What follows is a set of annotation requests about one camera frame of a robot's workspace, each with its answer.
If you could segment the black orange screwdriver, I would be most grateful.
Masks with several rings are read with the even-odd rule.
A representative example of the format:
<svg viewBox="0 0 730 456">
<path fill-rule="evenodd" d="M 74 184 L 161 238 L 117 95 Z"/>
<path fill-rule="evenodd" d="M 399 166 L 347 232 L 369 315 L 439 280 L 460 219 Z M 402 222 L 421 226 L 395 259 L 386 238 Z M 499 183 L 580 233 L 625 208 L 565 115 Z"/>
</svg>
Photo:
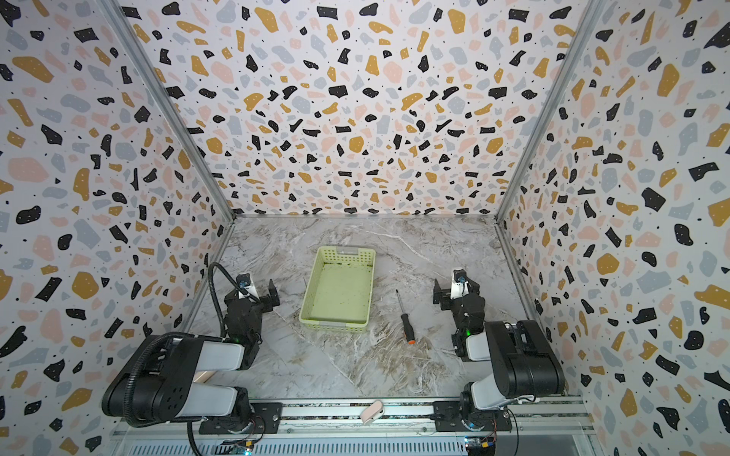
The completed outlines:
<svg viewBox="0 0 730 456">
<path fill-rule="evenodd" d="M 402 301 L 401 294 L 399 290 L 396 290 L 395 293 L 397 294 L 397 301 L 398 305 L 401 311 L 400 318 L 402 321 L 403 331 L 406 337 L 406 340 L 409 345 L 416 344 L 416 336 L 414 335 L 414 327 L 410 321 L 409 314 L 406 312 L 405 306 Z"/>
</svg>

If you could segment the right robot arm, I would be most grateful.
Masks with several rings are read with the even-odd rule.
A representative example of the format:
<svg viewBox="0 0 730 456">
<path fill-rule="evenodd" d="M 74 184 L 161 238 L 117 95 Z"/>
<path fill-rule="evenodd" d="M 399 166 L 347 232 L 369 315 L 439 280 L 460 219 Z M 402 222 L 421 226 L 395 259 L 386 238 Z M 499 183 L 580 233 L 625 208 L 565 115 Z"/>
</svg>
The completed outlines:
<svg viewBox="0 0 730 456">
<path fill-rule="evenodd" d="M 433 285 L 433 304 L 452 314 L 454 353 L 464 362 L 490 365 L 490 373 L 468 383 L 456 401 L 433 403 L 438 432 L 509 431 L 509 405 L 564 391 L 565 374 L 539 324 L 488 321 L 486 299 L 465 271 L 454 271 L 448 290 Z"/>
</svg>

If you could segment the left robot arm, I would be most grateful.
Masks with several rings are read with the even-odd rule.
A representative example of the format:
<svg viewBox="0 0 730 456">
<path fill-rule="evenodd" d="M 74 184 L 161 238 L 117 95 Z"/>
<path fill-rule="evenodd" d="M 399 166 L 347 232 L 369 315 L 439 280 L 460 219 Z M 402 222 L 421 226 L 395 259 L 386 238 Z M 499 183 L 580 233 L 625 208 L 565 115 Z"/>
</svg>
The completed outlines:
<svg viewBox="0 0 730 456">
<path fill-rule="evenodd" d="M 224 336 L 187 332 L 151 334 L 103 395 L 104 415 L 134 428 L 202 420 L 202 433 L 237 433 L 252 426 L 264 433 L 244 387 L 207 385 L 195 380 L 204 372 L 237 372 L 252 367 L 262 344 L 262 317 L 281 305 L 270 281 L 258 294 L 248 275 L 224 298 Z"/>
</svg>

